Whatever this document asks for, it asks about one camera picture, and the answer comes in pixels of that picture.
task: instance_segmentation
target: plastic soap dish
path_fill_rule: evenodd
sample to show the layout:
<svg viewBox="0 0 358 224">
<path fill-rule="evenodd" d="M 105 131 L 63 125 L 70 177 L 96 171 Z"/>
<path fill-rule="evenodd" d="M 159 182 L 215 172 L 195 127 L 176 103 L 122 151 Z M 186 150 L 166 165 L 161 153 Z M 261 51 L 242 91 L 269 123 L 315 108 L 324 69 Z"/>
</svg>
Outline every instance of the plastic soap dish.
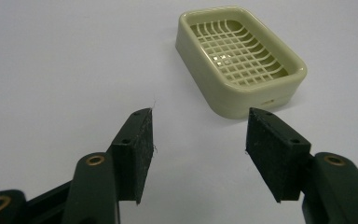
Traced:
<svg viewBox="0 0 358 224">
<path fill-rule="evenodd" d="M 302 60 L 240 7 L 184 13 L 176 48 L 211 109 L 228 119 L 286 104 L 307 74 Z"/>
</svg>

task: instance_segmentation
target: white table surface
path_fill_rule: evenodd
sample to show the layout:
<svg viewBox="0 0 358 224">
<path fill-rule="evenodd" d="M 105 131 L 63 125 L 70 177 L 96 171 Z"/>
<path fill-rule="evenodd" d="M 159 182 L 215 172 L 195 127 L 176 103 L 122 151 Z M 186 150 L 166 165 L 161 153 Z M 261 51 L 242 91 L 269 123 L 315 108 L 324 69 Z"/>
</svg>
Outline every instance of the white table surface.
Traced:
<svg viewBox="0 0 358 224">
<path fill-rule="evenodd" d="M 122 223 L 304 223 L 245 154 L 247 120 L 216 115 L 174 47 L 181 13 L 220 6 L 252 11 L 308 66 L 272 112 L 312 154 L 358 166 L 358 1 L 0 0 L 0 190 L 32 199 L 70 180 L 153 106 L 158 153 Z"/>
</svg>

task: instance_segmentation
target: soap dish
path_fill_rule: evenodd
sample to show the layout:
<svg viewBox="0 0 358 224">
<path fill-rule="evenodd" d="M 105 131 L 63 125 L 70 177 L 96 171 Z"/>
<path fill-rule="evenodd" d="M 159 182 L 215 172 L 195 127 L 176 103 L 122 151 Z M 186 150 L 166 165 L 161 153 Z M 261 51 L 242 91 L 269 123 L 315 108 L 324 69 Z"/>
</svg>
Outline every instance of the soap dish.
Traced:
<svg viewBox="0 0 358 224">
<path fill-rule="evenodd" d="M 179 19 L 176 48 L 210 108 L 228 119 L 249 108 L 285 105 L 307 67 L 246 9 L 189 11 Z"/>
</svg>

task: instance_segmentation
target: black plastic linkage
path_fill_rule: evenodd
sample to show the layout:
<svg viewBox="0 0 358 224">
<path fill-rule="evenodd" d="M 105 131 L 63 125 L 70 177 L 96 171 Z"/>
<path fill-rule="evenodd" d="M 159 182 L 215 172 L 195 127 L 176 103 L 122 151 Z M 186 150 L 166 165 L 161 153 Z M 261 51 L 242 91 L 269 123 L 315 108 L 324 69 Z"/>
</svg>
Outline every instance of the black plastic linkage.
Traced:
<svg viewBox="0 0 358 224">
<path fill-rule="evenodd" d="M 0 224 L 119 223 L 118 201 L 141 201 L 153 152 L 152 109 L 138 110 L 106 153 L 78 162 L 73 181 L 29 202 L 0 191 Z"/>
<path fill-rule="evenodd" d="M 358 169 L 350 160 L 322 152 L 275 115 L 251 108 L 246 150 L 275 200 L 305 194 L 307 224 L 358 224 Z"/>
</svg>

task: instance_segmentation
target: white surface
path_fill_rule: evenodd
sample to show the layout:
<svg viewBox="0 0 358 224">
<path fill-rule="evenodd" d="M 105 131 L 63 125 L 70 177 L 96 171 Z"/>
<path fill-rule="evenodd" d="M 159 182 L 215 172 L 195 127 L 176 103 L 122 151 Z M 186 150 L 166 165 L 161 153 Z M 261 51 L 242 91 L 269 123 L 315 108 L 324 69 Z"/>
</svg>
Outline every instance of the white surface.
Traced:
<svg viewBox="0 0 358 224">
<path fill-rule="evenodd" d="M 358 1 L 1 1 L 0 189 L 28 199 L 72 178 L 127 119 L 154 106 L 158 153 L 122 223 L 304 223 L 244 153 L 246 120 L 217 116 L 174 48 L 190 9 L 248 8 L 307 64 L 275 112 L 358 166 Z"/>
</svg>

